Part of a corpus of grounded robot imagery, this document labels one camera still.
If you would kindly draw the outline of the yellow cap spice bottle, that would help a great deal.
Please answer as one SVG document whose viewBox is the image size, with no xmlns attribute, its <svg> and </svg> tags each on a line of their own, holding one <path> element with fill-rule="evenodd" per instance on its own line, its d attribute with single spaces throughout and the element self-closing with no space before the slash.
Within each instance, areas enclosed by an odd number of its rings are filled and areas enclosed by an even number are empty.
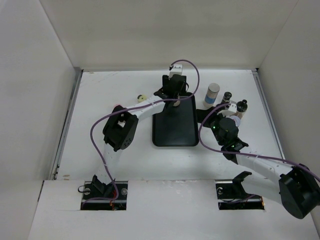
<svg viewBox="0 0 320 240">
<path fill-rule="evenodd" d="M 147 96 L 144 95 L 144 94 L 140 94 L 140 95 L 137 96 L 137 101 L 139 103 L 144 102 L 146 99 L 147 99 Z"/>
</svg>

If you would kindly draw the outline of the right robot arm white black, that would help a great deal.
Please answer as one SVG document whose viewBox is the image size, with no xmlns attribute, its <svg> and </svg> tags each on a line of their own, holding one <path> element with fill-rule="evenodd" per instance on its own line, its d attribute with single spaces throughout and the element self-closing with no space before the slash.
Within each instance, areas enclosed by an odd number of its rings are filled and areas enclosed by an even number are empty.
<svg viewBox="0 0 320 240">
<path fill-rule="evenodd" d="M 297 219 L 303 219 L 320 204 L 319 177 L 305 165 L 255 153 L 238 137 L 241 119 L 235 105 L 196 110 L 197 122 L 209 128 L 219 152 L 235 163 L 249 169 L 233 178 L 232 192 L 238 198 L 259 195 L 281 204 Z"/>
</svg>

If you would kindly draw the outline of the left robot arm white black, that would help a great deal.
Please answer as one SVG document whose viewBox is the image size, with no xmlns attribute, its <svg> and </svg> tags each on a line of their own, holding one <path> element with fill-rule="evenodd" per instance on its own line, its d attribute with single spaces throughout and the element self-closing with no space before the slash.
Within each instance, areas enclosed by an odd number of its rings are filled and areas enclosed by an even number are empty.
<svg viewBox="0 0 320 240">
<path fill-rule="evenodd" d="M 100 199 L 108 199 L 112 195 L 116 169 L 123 150 L 133 142 L 138 123 L 160 114 L 172 107 L 178 97 L 187 93 L 187 77 L 180 73 L 162 76 L 162 87 L 151 97 L 131 107 L 117 105 L 113 111 L 97 120 L 90 129 L 90 140 L 97 151 L 101 164 L 95 177 L 100 181 L 95 187 L 95 193 Z M 93 138 L 95 126 L 107 120 L 102 129 L 104 152 L 99 150 Z"/>
</svg>

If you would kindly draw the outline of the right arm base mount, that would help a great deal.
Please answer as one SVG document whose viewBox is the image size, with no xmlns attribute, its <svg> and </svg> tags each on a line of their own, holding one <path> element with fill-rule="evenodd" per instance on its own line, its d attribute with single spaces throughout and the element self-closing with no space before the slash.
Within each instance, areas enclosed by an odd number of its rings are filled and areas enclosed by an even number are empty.
<svg viewBox="0 0 320 240">
<path fill-rule="evenodd" d="M 263 198 L 259 195 L 246 193 L 242 182 L 252 173 L 243 171 L 233 179 L 215 182 L 219 210 L 264 210 Z"/>
</svg>

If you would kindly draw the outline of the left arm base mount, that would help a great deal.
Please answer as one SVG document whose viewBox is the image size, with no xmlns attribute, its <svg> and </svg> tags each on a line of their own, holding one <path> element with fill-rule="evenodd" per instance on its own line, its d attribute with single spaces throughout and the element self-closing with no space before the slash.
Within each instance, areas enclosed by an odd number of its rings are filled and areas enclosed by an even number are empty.
<svg viewBox="0 0 320 240">
<path fill-rule="evenodd" d="M 80 209 L 82 211 L 125 211 L 129 183 L 115 181 L 105 184 L 96 175 L 91 181 L 85 181 L 77 191 L 81 194 Z"/>
</svg>

